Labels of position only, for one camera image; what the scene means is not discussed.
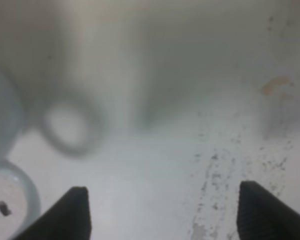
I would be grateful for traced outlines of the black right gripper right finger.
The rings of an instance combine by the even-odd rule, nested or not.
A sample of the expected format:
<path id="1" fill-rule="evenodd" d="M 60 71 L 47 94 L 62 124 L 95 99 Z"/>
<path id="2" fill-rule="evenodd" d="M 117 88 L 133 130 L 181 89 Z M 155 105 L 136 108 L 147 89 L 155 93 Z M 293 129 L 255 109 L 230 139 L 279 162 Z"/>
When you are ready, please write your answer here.
<path id="1" fill-rule="evenodd" d="M 241 240 L 300 240 L 300 214 L 255 181 L 240 183 L 236 226 Z"/>

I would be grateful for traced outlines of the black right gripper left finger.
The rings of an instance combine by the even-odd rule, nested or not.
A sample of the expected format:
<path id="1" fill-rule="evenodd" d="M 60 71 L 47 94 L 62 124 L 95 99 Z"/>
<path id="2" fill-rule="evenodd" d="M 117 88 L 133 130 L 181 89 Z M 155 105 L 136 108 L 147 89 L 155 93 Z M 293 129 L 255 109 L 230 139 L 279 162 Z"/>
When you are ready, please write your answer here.
<path id="1" fill-rule="evenodd" d="M 89 191 L 70 188 L 45 214 L 30 225 L 16 240 L 89 240 L 92 221 Z"/>

